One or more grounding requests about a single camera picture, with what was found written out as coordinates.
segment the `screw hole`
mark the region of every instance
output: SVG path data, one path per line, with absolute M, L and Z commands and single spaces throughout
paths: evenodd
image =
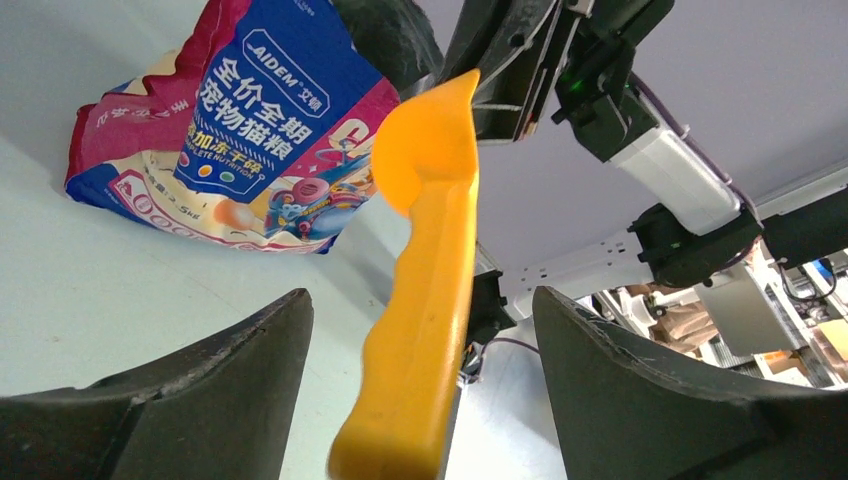
M 524 46 L 524 42 L 524 35 L 521 33 L 516 33 L 509 37 L 509 46 L 512 48 L 521 48 Z

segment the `scoop handle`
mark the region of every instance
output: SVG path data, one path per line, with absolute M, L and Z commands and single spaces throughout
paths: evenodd
M 465 342 L 477 178 L 427 182 L 392 298 L 365 341 L 362 390 L 330 453 L 334 480 L 433 480 Z

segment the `yellow plastic scoop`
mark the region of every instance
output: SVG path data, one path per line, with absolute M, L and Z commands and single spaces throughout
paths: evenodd
M 377 132 L 374 181 L 412 236 L 365 340 L 362 390 L 330 451 L 334 480 L 439 474 L 474 277 L 479 80 L 473 70 L 404 102 Z

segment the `blue and pink plastic bag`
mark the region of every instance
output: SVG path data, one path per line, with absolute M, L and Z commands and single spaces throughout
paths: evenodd
M 325 252 L 399 104 L 327 0 L 210 0 L 179 52 L 80 109 L 67 193 L 241 250 Z

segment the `egg yolk graphic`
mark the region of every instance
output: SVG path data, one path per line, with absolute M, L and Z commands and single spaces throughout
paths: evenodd
M 250 207 L 229 198 L 222 200 L 215 206 L 212 216 L 219 223 L 236 230 L 249 230 L 255 218 Z

